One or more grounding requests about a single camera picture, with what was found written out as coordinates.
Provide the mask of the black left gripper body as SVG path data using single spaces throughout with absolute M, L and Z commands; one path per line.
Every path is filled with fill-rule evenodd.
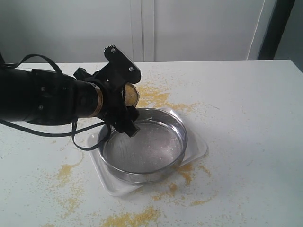
M 123 95 L 124 87 L 114 90 L 106 78 L 106 67 L 98 72 L 98 81 L 103 94 L 103 106 L 99 117 L 113 126 L 118 132 L 125 132 L 126 105 Z

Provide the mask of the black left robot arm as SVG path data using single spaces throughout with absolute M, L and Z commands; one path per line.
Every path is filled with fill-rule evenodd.
M 108 63 L 93 74 L 78 68 L 73 76 L 50 70 L 0 70 L 0 117 L 8 122 L 57 126 L 97 117 L 118 132 L 134 136 L 139 112 L 127 106 L 123 87 L 141 79 Z

